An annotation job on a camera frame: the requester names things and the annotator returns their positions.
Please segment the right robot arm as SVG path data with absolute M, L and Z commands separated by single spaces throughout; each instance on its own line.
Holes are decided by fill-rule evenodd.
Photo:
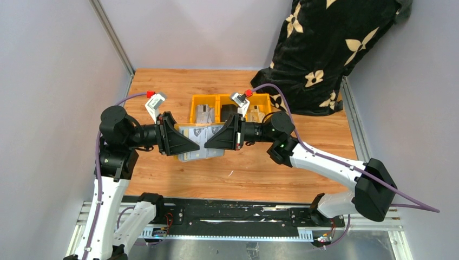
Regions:
M 316 226 L 330 219 L 359 213 L 366 219 L 382 222 L 395 197 L 396 185 L 384 164 L 345 159 L 313 148 L 293 137 L 295 126 L 283 111 L 273 112 L 263 122 L 246 122 L 231 114 L 205 148 L 239 150 L 243 145 L 270 142 L 270 158 L 279 165 L 312 171 L 341 183 L 348 191 L 318 194 L 309 206 L 306 218 Z

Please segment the yellow leather card holder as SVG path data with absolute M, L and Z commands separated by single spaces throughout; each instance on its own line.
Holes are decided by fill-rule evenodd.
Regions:
M 208 124 L 178 124 L 175 129 L 191 141 L 199 145 L 196 151 L 181 153 L 176 156 L 180 162 L 189 162 L 204 160 L 216 157 L 222 157 L 225 154 L 223 149 L 205 148 L 205 143 L 213 137 L 222 127 L 223 123 Z

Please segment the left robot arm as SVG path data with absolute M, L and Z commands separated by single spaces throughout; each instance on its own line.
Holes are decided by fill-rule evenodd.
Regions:
M 67 259 L 128 259 L 145 227 L 165 219 L 163 196 L 145 192 L 127 219 L 116 225 L 139 150 L 157 147 L 161 154 L 171 156 L 200 148 L 179 133 L 175 123 L 170 112 L 160 114 L 158 122 L 150 125 L 139 124 L 118 105 L 102 112 L 96 138 L 94 197 L 79 245 Z

